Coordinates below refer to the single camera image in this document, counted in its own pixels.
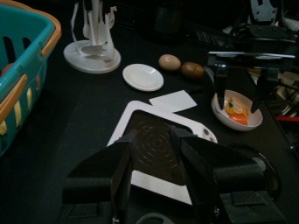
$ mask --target orange food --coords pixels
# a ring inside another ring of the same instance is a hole
[[[249,125],[249,118],[246,117],[245,114],[234,114],[229,117],[233,121],[237,123],[241,123],[243,125]]]
[[[233,121],[249,125],[249,107],[237,98],[229,99],[225,109]]]

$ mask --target teal basket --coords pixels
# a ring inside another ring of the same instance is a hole
[[[58,19],[0,0],[0,156],[10,148],[43,90],[47,59],[62,36]]]

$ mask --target white paper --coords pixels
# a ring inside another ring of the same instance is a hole
[[[150,102],[159,109],[167,110],[172,113],[190,109],[198,105],[185,90],[155,97]]]

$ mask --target black surface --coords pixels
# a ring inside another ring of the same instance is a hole
[[[203,86],[203,91],[191,95],[198,106],[178,114],[203,123],[222,144],[250,144],[261,150],[282,180],[277,205],[287,223],[297,224],[299,167],[266,105],[262,106],[262,125],[250,132],[238,132],[227,128],[211,112],[213,93],[209,82],[186,80],[179,72],[167,73],[159,69],[158,60],[166,53],[176,55],[182,62],[193,61],[206,65],[207,49],[191,42],[182,45],[151,42],[134,29],[116,26],[112,38],[122,54],[119,68],[108,74],[82,73],[67,64],[63,57],[63,49],[72,42],[71,10],[46,11],[60,20],[63,35],[50,57],[42,97],[11,149],[0,158],[0,222],[58,223],[64,179],[79,162],[107,146],[128,102],[139,100],[150,103],[148,99],[156,96]],[[122,72],[126,66],[135,63],[160,70],[164,77],[160,90],[147,93],[126,84]],[[231,73],[230,78],[234,80],[234,83],[229,82],[230,88],[251,95],[253,84],[245,73]],[[135,223],[151,211],[166,213],[176,223],[193,223],[190,208],[174,202],[167,206],[167,201],[134,188],[130,223]]]

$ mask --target small white dish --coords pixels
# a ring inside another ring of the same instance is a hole
[[[123,71],[126,83],[138,90],[155,91],[164,84],[164,77],[156,71],[155,68],[143,65],[134,64],[126,67]]]
[[[238,98],[238,100],[249,107],[249,109],[251,109],[253,101],[243,94],[239,94],[238,92],[231,90],[226,90],[225,105],[229,103],[229,99],[233,97]],[[213,109],[214,115],[219,118],[221,122],[225,125],[227,125],[230,128],[233,128],[234,130],[250,131],[255,129],[259,126],[259,124],[263,122],[263,116],[259,109],[257,110],[254,114],[250,113],[247,125],[233,121],[230,119],[230,115],[226,112],[226,110],[221,109],[217,95],[214,95],[211,100],[211,109]]]

